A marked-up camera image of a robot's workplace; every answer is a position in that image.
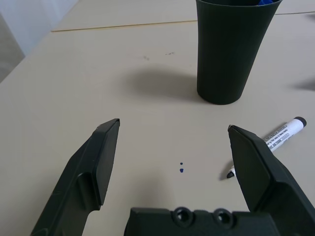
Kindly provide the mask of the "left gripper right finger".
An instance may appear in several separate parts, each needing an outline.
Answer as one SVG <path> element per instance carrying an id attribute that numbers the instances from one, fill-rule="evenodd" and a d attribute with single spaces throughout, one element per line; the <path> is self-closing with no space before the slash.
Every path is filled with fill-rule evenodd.
<path id="1" fill-rule="evenodd" d="M 228 128 L 236 177 L 249 209 L 237 213 L 246 236 L 313 236 L 315 208 L 266 143 L 245 129 Z"/>

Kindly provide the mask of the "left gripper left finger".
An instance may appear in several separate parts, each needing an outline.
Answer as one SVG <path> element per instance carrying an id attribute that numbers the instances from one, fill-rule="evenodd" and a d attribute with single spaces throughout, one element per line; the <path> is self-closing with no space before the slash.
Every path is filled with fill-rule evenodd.
<path id="1" fill-rule="evenodd" d="M 82 235 L 89 214 L 104 204 L 119 127 L 118 118 L 99 125 L 73 154 L 31 235 Z"/>

